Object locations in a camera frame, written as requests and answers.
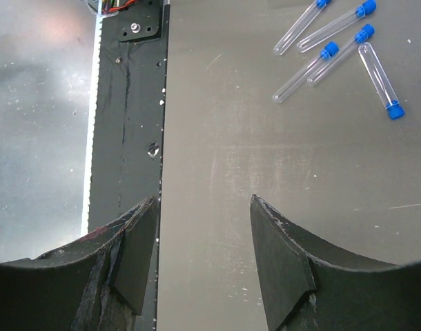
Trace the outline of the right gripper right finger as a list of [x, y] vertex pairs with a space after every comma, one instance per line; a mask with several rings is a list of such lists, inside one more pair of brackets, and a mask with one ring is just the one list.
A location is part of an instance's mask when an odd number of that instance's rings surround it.
[[250, 216], [269, 330], [421, 330], [421, 261], [349, 252], [258, 196]]

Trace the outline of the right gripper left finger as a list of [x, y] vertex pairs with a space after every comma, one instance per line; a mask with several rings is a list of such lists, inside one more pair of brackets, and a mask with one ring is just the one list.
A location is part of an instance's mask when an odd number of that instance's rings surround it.
[[36, 259], [0, 263], [0, 330], [132, 330], [159, 220], [147, 198]]

